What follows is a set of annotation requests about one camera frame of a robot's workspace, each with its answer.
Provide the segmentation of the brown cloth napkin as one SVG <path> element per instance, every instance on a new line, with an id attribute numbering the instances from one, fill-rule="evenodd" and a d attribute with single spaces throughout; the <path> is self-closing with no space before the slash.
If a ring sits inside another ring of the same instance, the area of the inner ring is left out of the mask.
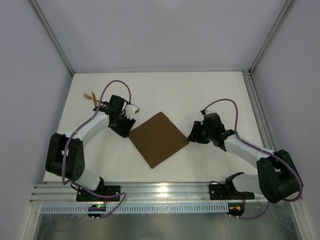
<path id="1" fill-rule="evenodd" d="M 131 130 L 128 137 L 151 169 L 189 143 L 185 135 L 163 112 L 157 113 Z"/>

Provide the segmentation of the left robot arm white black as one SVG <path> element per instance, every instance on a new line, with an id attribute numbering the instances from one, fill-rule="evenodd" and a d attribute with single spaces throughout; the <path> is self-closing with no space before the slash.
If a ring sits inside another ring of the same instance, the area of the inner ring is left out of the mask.
<path id="1" fill-rule="evenodd" d="M 135 116 L 140 108 L 112 95 L 109 101 L 102 101 L 93 109 L 93 116 L 68 133 L 55 133 L 51 136 L 45 170 L 72 182 L 95 196 L 104 196 L 104 180 L 90 172 L 85 165 L 85 146 L 106 128 L 127 138 L 135 124 Z"/>

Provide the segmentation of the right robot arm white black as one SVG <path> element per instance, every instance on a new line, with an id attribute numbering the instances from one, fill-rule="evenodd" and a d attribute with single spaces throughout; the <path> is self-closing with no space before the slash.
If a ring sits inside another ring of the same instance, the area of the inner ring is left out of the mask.
<path id="1" fill-rule="evenodd" d="M 290 201 L 293 194 L 301 195 L 303 183 L 287 151 L 272 151 L 246 141 L 236 131 L 225 129 L 217 113 L 206 114 L 202 121 L 195 121 L 187 139 L 198 144 L 212 143 L 256 168 L 256 174 L 238 172 L 225 179 L 225 190 L 232 198 L 253 193 L 276 204 Z"/>

